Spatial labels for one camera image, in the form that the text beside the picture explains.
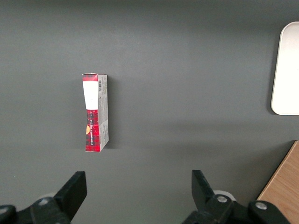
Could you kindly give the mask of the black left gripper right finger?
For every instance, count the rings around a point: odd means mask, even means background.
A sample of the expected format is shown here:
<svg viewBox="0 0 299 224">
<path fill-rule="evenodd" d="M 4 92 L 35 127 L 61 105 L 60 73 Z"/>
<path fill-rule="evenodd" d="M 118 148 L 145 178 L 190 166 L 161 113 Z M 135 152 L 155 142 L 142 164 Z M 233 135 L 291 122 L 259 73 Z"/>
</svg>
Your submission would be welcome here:
<svg viewBox="0 0 299 224">
<path fill-rule="evenodd" d="M 197 210 L 184 224 L 288 224 L 282 212 L 267 201 L 252 201 L 247 207 L 224 194 L 216 194 L 201 170 L 192 171 L 192 196 Z"/>
</svg>

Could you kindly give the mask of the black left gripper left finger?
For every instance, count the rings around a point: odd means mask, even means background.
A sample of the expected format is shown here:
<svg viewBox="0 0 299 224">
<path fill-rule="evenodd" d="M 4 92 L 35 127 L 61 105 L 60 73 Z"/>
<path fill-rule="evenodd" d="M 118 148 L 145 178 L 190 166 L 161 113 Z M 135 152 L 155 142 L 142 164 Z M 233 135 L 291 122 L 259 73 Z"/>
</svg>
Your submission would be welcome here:
<svg viewBox="0 0 299 224">
<path fill-rule="evenodd" d="M 17 211 L 13 205 L 0 207 L 2 224 L 70 224 L 87 195 L 86 175 L 77 171 L 54 195 L 38 199 Z"/>
</svg>

